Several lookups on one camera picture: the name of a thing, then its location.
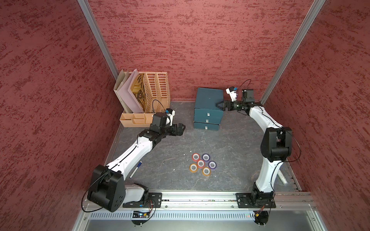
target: teal drawer cabinet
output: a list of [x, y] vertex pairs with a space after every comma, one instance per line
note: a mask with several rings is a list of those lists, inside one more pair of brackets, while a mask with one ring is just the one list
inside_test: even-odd
[[206, 129], [206, 130], [218, 130], [220, 128], [220, 125], [219, 124], [212, 124], [212, 123], [194, 122], [194, 128]]
[[223, 101], [222, 90], [198, 88], [194, 109], [194, 128], [218, 130], [223, 110], [216, 107], [216, 103], [221, 101]]

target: drawer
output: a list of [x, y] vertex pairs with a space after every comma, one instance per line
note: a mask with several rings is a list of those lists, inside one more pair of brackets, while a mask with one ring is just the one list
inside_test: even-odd
[[220, 125], [212, 123], [198, 123], [194, 122], [194, 128], [206, 129], [206, 130], [218, 130]]
[[203, 116], [203, 115], [202, 116], [194, 115], [194, 122], [220, 124], [221, 118]]
[[220, 118], [221, 120], [223, 116], [223, 111], [222, 110], [211, 110], [211, 109], [205, 109], [205, 108], [195, 108], [194, 116]]

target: black mounting plate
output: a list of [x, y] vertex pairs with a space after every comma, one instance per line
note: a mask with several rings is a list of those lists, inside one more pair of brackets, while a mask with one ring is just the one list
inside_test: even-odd
[[[162, 193], [149, 193], [148, 200], [155, 201], [155, 205], [153, 204], [153, 208], [160, 208], [162, 203]], [[138, 203], [128, 202], [122, 204], [123, 208], [142, 208]]]
[[276, 208], [276, 204], [271, 199], [262, 200], [259, 202], [259, 205], [255, 206], [250, 204], [250, 195], [251, 193], [235, 193], [236, 201], [238, 203], [238, 208], [258, 208], [260, 209], [262, 206], [265, 208]]

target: metal panel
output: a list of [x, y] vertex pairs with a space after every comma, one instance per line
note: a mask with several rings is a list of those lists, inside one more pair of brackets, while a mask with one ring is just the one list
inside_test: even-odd
[[[132, 211], [92, 212], [90, 220], [147, 220], [147, 218], [132, 218]], [[198, 210], [158, 210], [152, 220], [193, 220], [193, 221], [254, 221], [254, 212], [239, 211], [198, 211]]]
[[105, 40], [103, 38], [103, 35], [100, 32], [100, 29], [98, 27], [98, 24], [95, 20], [95, 17], [93, 15], [93, 12], [91, 11], [90, 5], [87, 2], [87, 0], [77, 0], [80, 4], [80, 7], [82, 9], [82, 12], [85, 15], [85, 18], [92, 30], [92, 33], [95, 36], [96, 41], [99, 44], [99, 47], [101, 49], [101, 52], [103, 52], [103, 55], [105, 57], [105, 60], [108, 63], [109, 68], [111, 69], [111, 72], [113, 74], [114, 79], [118, 78], [118, 69], [114, 63], [114, 60], [112, 58], [111, 53], [109, 52], [109, 49], [107, 47], [107, 44], [105, 43]]
[[306, 211], [274, 211], [266, 226], [242, 220], [150, 220], [135, 226], [130, 220], [90, 220], [87, 231], [314, 231]]
[[288, 48], [288, 51], [286, 52], [280, 66], [277, 68], [275, 75], [272, 77], [272, 80], [270, 84], [267, 86], [265, 92], [263, 93], [260, 102], [264, 104], [267, 100], [267, 98], [270, 96], [272, 90], [274, 89], [276, 83], [280, 79], [281, 75], [283, 74], [286, 66], [292, 59], [294, 53], [299, 47], [299, 44], [302, 42], [303, 38], [305, 37], [307, 31], [311, 27], [313, 21], [315, 20], [317, 14], [319, 13], [321, 7], [325, 3], [325, 0], [315, 0], [311, 6], [311, 8], [308, 10], [308, 13], [303, 20], [301, 26], [299, 27], [296, 36], [294, 37], [292, 43], [290, 44], [290, 47]]
[[315, 231], [327, 231], [327, 228], [318, 211], [307, 211], [311, 225]]

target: aluminum frame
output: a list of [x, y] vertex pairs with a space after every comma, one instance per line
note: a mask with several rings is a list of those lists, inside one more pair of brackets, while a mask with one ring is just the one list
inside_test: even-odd
[[274, 89], [275, 85], [279, 81], [281, 75], [283, 74], [285, 68], [288, 66], [290, 60], [292, 59], [294, 53], [298, 49], [299, 45], [301, 44], [303, 38], [307, 34], [309, 28], [311, 27], [313, 21], [315, 20], [316, 16], [318, 15], [319, 11], [321, 10], [322, 6], [324, 5], [326, 0], [314, 0], [308, 13], [303, 20], [301, 26], [299, 27], [290, 47], [288, 48], [287, 52], [283, 60], [280, 63], [280, 66], [277, 68], [274, 76], [272, 77], [269, 85], [267, 86], [265, 92], [263, 93], [260, 102], [261, 104], [265, 104], [266, 100], [270, 96], [272, 90]]
[[108, 153], [108, 156], [105, 160], [104, 165], [107, 165], [108, 163], [113, 161], [113, 156], [114, 156], [114, 153], [117, 149], [118, 141], [120, 140], [123, 129], [124, 129], [124, 126], [120, 123], [120, 126], [118, 127], [116, 136], [114, 137], [111, 149], [109, 150], [109, 153]]
[[116, 64], [114, 63], [113, 57], [111, 53], [109, 52], [108, 46], [105, 43], [105, 40], [103, 38], [103, 35], [101, 34], [101, 31], [98, 27], [98, 23], [95, 20], [94, 14], [91, 11], [90, 5], [87, 2], [87, 0], [77, 0], [80, 4], [80, 7], [82, 9], [82, 12], [85, 15], [85, 18], [87, 20], [87, 23], [89, 24], [92, 33], [94, 34], [94, 37], [96, 41], [98, 42], [98, 45], [101, 49], [101, 52], [103, 53], [105, 60], [108, 63], [109, 68], [111, 69], [112, 75], [114, 79], [118, 78], [118, 69]]
[[[248, 191], [170, 191], [170, 190], [151, 190], [150, 192], [161, 192], [161, 208], [157, 211], [226, 211], [231, 213], [240, 213], [245, 211], [253, 211], [255, 209], [238, 208], [236, 201], [236, 193], [249, 193]], [[316, 204], [313, 201], [310, 192], [276, 192], [275, 195], [276, 208], [275, 211], [307, 211], [310, 223], [315, 231], [327, 231], [325, 224], [317, 210]], [[95, 210], [98, 205], [85, 200], [84, 208], [86, 210]], [[136, 208], [122, 208], [117, 211], [132, 211]], [[79, 215], [76, 221], [74, 231], [84, 231], [92, 213], [83, 213]]]

